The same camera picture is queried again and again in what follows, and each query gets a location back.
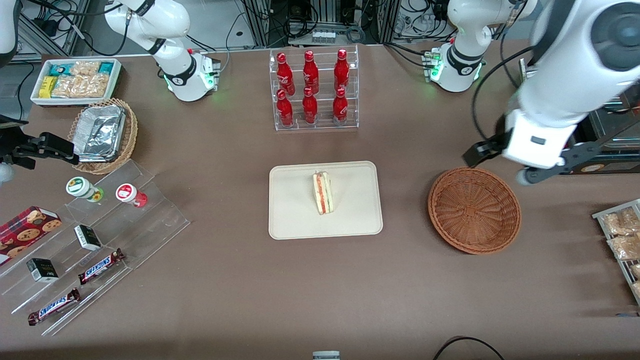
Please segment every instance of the white tray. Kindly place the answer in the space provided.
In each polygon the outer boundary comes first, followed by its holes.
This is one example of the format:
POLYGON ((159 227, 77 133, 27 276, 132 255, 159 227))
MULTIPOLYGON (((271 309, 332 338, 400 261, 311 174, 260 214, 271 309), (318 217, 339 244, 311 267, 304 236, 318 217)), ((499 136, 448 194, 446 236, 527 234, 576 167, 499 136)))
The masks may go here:
POLYGON ((42 69, 40 69, 40 75, 38 75, 38 80, 36 81, 36 85, 33 87, 33 91, 31 92, 31 101, 36 105, 41 106, 74 106, 74 105, 87 105, 93 104, 99 101, 106 101, 111 98, 113 94, 113 90, 116 88, 116 83, 118 82, 118 76, 120 75, 121 64, 118 60, 114 58, 73 58, 73 59, 55 59, 55 60, 47 60, 42 64, 42 69), (100 61, 103 63, 113 63, 113 68, 111 69, 111 74, 109 75, 109 82, 107 83, 107 88, 104 91, 104 96, 102 97, 82 97, 79 99, 66 99, 59 97, 52 98, 41 98, 38 96, 40 92, 40 87, 42 86, 42 80, 45 76, 49 75, 49 71, 53 65, 60 64, 68 64, 74 63, 76 61, 100 61))
POLYGON ((276 240, 373 235, 382 231, 378 173, 370 161, 287 165, 269 173, 269 234, 276 240), (333 213, 320 215, 312 176, 329 173, 333 213))

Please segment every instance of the red cookie box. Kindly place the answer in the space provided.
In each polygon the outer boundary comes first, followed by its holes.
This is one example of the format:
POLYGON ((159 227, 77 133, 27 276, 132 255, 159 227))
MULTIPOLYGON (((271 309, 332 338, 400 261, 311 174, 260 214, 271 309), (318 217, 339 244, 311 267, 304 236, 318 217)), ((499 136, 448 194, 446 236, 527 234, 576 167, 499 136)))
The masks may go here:
POLYGON ((61 224, 57 214, 31 206, 0 226, 0 266, 61 224))

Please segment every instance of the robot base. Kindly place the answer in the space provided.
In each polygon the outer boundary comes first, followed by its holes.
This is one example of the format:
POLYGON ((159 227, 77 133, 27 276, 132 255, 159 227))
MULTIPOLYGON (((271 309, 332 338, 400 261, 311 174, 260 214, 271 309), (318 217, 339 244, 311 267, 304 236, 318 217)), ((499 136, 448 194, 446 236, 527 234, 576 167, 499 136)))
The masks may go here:
POLYGON ((440 85, 444 90, 463 92, 478 79, 482 64, 478 65, 475 74, 461 76, 447 60, 447 51, 450 47, 450 43, 443 44, 441 47, 434 47, 430 53, 426 53, 422 57, 423 65, 433 67, 432 69, 424 69, 424 79, 428 83, 433 82, 440 85))
POLYGON ((219 61, 213 62, 211 58, 202 54, 192 54, 191 56, 196 60, 196 71, 185 85, 172 86, 167 78, 164 78, 169 90, 182 101, 196 101, 210 91, 217 91, 220 81, 219 61))

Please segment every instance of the snickers bar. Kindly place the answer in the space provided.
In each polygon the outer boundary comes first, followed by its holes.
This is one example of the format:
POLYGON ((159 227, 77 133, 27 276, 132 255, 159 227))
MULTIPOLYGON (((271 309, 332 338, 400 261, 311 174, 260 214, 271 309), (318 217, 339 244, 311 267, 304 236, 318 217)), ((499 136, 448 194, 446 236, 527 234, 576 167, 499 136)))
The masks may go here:
POLYGON ((89 270, 78 275, 78 278, 80 278, 80 285, 84 285, 89 281, 91 281, 92 279, 96 278, 102 272, 112 267, 115 263, 124 259, 124 257, 125 256, 124 254, 122 254, 122 251, 120 250, 120 248, 110 253, 109 256, 102 259, 102 261, 100 261, 96 265, 91 266, 89 270))
POLYGON ((78 289, 74 288, 70 293, 52 302, 46 307, 43 307, 42 309, 40 309, 40 311, 34 311, 29 314, 29 326, 36 325, 37 323, 47 318, 47 316, 60 311, 60 309, 71 303, 80 302, 80 300, 80 293, 78 292, 78 289))

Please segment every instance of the yellow packaging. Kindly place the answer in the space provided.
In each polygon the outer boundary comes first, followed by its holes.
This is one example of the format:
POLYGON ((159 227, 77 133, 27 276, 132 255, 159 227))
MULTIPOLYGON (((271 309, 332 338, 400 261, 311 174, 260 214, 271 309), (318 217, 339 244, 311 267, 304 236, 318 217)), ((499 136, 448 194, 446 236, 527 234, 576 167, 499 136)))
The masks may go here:
POLYGON ((54 86, 56 86, 57 80, 58 78, 55 76, 45 76, 42 79, 42 85, 40 85, 40 91, 38 92, 38 96, 41 99, 51 98, 51 90, 53 90, 54 86))

